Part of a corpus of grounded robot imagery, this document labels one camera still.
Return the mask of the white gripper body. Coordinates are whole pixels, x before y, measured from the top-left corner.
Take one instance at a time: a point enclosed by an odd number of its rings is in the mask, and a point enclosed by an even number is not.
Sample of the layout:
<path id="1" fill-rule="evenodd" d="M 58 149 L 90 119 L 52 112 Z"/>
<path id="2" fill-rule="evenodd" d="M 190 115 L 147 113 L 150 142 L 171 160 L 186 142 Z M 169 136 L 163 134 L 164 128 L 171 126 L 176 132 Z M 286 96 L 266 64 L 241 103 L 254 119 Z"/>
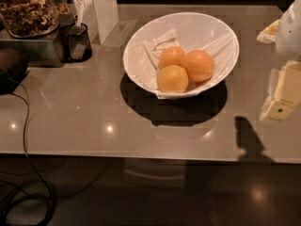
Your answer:
<path id="1" fill-rule="evenodd" d="M 277 28 L 276 49 L 287 60 L 301 59 L 301 0 L 294 0 L 283 13 Z"/>

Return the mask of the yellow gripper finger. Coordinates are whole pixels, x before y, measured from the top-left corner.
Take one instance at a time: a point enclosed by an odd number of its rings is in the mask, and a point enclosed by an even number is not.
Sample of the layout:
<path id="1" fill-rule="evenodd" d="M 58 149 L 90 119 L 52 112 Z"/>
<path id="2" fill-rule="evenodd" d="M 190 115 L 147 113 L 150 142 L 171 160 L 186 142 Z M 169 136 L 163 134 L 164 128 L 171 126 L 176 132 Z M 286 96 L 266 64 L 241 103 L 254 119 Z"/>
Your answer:
<path id="1" fill-rule="evenodd" d="M 263 31 L 257 36 L 257 41 L 262 43 L 273 43 L 276 41 L 277 29 L 279 25 L 279 20 L 276 20 L 266 26 Z"/>
<path id="2" fill-rule="evenodd" d="M 284 121 L 301 104 L 301 62 L 289 60 L 269 76 L 268 96 L 261 109 L 261 121 Z"/>

